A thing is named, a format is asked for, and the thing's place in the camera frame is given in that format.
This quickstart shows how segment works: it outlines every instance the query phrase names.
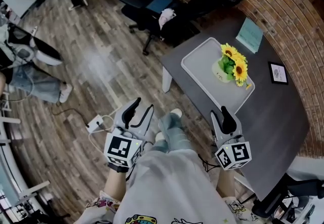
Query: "yellow flower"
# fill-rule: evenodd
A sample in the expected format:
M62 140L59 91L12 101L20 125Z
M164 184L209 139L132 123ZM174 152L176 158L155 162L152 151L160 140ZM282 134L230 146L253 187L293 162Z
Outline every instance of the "yellow flower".
M231 47L228 43L225 45L221 45L222 52L225 56L232 58L233 55L237 53L237 49L235 47Z
M244 55L242 55L241 53L239 53L239 52L235 53L235 54L232 56L232 59L233 59L234 61L236 61L236 60L243 60L243 61L246 61L246 60L247 60L247 58L246 58Z
M244 82L236 81L237 86L240 86L240 87L243 86L243 83L244 83Z
M235 80L240 80L244 82L248 78L248 66L242 60L235 61L235 66L233 69Z

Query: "gray pants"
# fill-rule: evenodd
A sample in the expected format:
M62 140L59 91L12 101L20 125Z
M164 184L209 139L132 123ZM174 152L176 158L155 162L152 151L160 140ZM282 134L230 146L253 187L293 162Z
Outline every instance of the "gray pants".
M41 70L37 70L32 64L25 64L13 68L10 85L26 91L41 100L56 103L60 97L61 81Z
M186 134L183 132L181 120L176 114L166 114L159 120L158 127L161 129L165 140L156 142L151 151L167 153L182 149L194 150Z

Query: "framed card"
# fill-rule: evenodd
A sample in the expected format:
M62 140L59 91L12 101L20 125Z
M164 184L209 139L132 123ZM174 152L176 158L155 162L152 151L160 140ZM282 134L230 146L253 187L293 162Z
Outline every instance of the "framed card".
M269 63L271 81L274 84L288 84L286 68L283 64Z

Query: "wrist strap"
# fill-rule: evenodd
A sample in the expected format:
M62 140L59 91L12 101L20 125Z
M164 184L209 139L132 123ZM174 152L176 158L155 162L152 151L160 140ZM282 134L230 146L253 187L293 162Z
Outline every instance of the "wrist strap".
M117 173L127 173L129 168L123 166L117 166L113 163L108 163L108 167L115 170Z

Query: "white tray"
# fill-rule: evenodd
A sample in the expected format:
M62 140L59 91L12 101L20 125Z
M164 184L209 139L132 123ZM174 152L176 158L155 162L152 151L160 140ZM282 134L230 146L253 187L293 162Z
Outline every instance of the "white tray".
M247 82L252 86L247 90L244 86L238 87L235 81L223 83L217 79L212 72L212 65L221 57L220 43L214 38L209 38L186 55L181 61L181 66L219 109L225 106L237 113L254 91L255 84L249 76Z

